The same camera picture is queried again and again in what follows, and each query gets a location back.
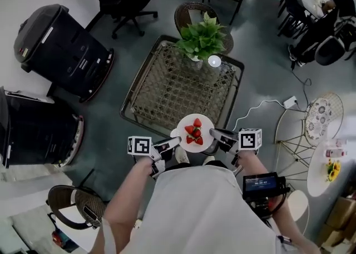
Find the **person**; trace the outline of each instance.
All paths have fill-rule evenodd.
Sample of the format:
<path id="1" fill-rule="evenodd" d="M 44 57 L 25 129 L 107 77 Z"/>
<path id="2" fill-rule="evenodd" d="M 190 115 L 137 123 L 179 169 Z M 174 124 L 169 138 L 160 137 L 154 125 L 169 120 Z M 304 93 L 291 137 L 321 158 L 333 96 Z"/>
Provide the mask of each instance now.
<path id="1" fill-rule="evenodd" d="M 356 14 L 355 0 L 329 0 L 323 5 L 322 11 L 326 16 L 313 24 L 295 47 L 288 46 L 289 58 L 300 66 L 314 60 L 315 50 L 305 52 L 310 46 L 334 35 L 334 24 L 338 15 L 346 17 Z"/>
<path id="2" fill-rule="evenodd" d="M 221 161 L 207 157 L 203 166 L 192 167 L 180 146 L 175 157 L 179 164 L 159 175 L 142 224 L 130 239 L 152 160 L 145 157 L 133 166 L 105 210 L 90 253 L 284 253 L 276 233 L 245 203 Z M 238 164 L 246 174 L 268 173 L 252 151 L 239 152 Z M 320 253 L 300 233 L 287 201 L 273 219 L 302 253 Z"/>

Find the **green plant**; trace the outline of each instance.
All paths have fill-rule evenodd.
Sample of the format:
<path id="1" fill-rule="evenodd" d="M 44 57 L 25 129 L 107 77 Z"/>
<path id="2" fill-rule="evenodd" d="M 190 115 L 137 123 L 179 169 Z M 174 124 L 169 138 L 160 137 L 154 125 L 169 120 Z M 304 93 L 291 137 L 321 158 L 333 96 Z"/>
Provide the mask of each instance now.
<path id="1" fill-rule="evenodd" d="M 190 58 L 198 56 L 205 60 L 225 50 L 223 38 L 226 34 L 220 32 L 223 27 L 216 23 L 216 17 L 210 18 L 205 12 L 204 21 L 181 29 L 183 39 L 176 43 L 176 47 Z"/>

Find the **power adapter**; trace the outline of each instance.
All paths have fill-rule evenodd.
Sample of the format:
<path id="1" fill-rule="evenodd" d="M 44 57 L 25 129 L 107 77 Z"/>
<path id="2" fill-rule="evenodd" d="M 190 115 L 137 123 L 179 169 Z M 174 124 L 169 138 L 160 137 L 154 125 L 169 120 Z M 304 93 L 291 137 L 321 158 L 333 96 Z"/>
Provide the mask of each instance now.
<path id="1" fill-rule="evenodd" d="M 285 109 L 290 109 L 295 104 L 296 104 L 296 97 L 295 96 L 292 96 L 290 99 L 286 100 L 283 103 Z"/>

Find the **white plate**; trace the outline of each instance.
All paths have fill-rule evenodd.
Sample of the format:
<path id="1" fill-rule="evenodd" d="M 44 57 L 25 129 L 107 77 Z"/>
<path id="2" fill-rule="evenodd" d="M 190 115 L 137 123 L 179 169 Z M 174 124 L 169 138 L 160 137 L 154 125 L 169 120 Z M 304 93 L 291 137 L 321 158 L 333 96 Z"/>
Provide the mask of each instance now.
<path id="1" fill-rule="evenodd" d="M 187 143 L 186 137 L 188 135 L 188 132 L 184 129 L 187 125 L 193 125 L 194 120 L 196 118 L 199 118 L 201 121 L 201 137 L 203 139 L 203 145 L 198 145 L 195 142 L 192 142 L 190 144 Z M 214 137 L 212 137 L 209 133 L 210 129 L 214 128 L 214 125 L 212 124 L 211 120 L 207 118 L 203 114 L 190 114 L 184 117 L 177 125 L 177 135 L 182 138 L 182 141 L 180 145 L 182 148 L 188 152 L 192 153 L 198 153 L 198 152 L 203 152 L 205 149 L 207 149 L 211 143 L 214 141 Z"/>

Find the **white cable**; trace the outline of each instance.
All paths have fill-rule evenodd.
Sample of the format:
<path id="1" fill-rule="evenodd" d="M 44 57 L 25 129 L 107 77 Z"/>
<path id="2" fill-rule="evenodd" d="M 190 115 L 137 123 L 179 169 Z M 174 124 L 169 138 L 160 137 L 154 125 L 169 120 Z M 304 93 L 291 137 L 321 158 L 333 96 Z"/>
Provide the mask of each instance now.
<path id="1" fill-rule="evenodd" d="M 247 117 L 249 116 L 249 114 L 250 114 L 251 109 L 258 109 L 258 108 L 261 106 L 261 104 L 263 104 L 264 102 L 277 102 L 277 104 L 279 104 L 281 107 L 285 108 L 285 106 L 284 106 L 283 104 L 281 104 L 281 103 L 280 103 L 279 101 L 277 101 L 277 100 L 263 100 L 263 101 L 261 101 L 261 103 L 260 103 L 258 106 L 254 107 L 254 108 L 250 108 L 250 109 L 249 109 L 249 112 L 246 114 L 246 116 L 244 116 L 243 118 L 238 118 L 238 119 L 236 119 L 236 123 L 235 123 L 235 127 L 234 127 L 233 131 L 235 131 L 235 129 L 236 129 L 237 125 L 238 125 L 238 121 L 239 121 L 240 119 L 247 118 Z"/>
<path id="2" fill-rule="evenodd" d="M 309 215 L 310 215 L 310 210 L 309 210 L 309 203 L 308 203 L 308 218 L 306 219 L 306 225 L 305 225 L 305 228 L 304 228 L 304 231 L 303 231 L 303 236 L 304 236 L 304 233 L 306 231 L 306 228 L 308 227 Z"/>

